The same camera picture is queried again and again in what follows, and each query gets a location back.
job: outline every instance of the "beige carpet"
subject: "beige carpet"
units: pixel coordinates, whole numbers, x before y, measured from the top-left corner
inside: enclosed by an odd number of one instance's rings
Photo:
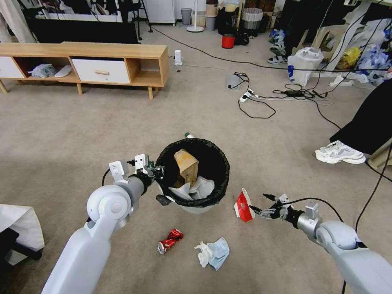
[[[225,58],[266,65],[271,56],[267,34],[248,46],[224,50],[217,32],[192,34],[181,25],[158,28]],[[79,96],[75,85],[5,83],[10,92],[0,97],[0,203],[33,206],[46,246],[41,260],[27,259],[3,275],[0,292],[41,291],[68,238],[83,226],[87,199],[100,186],[109,162],[139,153],[156,159],[189,131],[226,154],[231,165],[226,196],[207,213],[193,215],[175,204],[162,207],[155,200],[157,186],[150,187],[128,225],[113,234],[96,293],[340,293],[342,278],[321,247],[289,223],[258,218],[243,223],[233,203],[242,187],[263,208],[271,202],[262,193],[287,193],[292,200],[314,196],[330,201],[353,225],[377,174],[364,164],[328,165],[313,157],[336,131],[314,103],[270,101],[276,115],[254,120],[238,109],[241,91],[225,90],[228,71],[243,71],[256,93],[270,96],[288,83],[286,71],[219,61],[145,27],[142,32],[143,43],[168,45],[170,55],[181,49],[185,65],[220,69],[171,66],[166,87],[153,101],[143,88],[83,86],[85,93]],[[317,89],[329,89],[330,81],[323,79]],[[369,92],[338,88],[324,104],[336,102],[321,106],[321,111],[343,126]],[[271,113],[261,103],[243,107],[254,116]],[[390,263],[391,188],[390,182],[381,182],[359,229],[363,242]],[[324,220],[336,219],[322,203],[320,213]],[[157,242],[173,228],[181,230],[184,239],[160,256]],[[229,257],[218,272],[203,269],[193,247],[221,236],[229,243]]]

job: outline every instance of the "red bucket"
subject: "red bucket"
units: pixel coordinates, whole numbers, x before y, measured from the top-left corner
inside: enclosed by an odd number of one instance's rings
[[[235,35],[225,34],[222,36],[222,48],[231,49],[234,47]]]

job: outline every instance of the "plastic bottle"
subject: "plastic bottle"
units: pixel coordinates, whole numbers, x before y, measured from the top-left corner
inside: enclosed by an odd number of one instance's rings
[[[188,132],[185,133],[185,138],[187,138],[187,139],[191,139],[191,138],[194,138],[194,137],[195,137],[194,135],[192,135],[192,134],[190,134]]]

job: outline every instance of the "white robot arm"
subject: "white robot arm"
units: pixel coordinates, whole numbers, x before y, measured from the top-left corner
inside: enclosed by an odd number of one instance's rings
[[[163,168],[154,167],[146,154],[131,161],[135,174],[126,163],[109,164],[113,185],[95,190],[87,202],[89,219],[68,240],[43,290],[43,294],[90,294],[98,282],[110,254],[110,237],[139,207],[139,198]]]
[[[286,194],[280,197],[264,194],[275,203],[266,210],[251,206],[262,218],[280,218],[303,231],[322,246],[354,294],[392,293],[392,266],[379,254],[370,251],[354,229],[340,221],[327,221],[319,216],[319,204],[309,202],[305,211],[295,210]]]

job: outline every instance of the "white glove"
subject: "white glove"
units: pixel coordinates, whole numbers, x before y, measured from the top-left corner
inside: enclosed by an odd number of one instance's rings
[[[200,249],[201,252],[197,255],[199,258],[199,262],[202,267],[206,267],[208,264],[208,260],[212,257],[212,251],[208,248],[206,244],[200,242],[199,245],[195,246],[195,249]]]

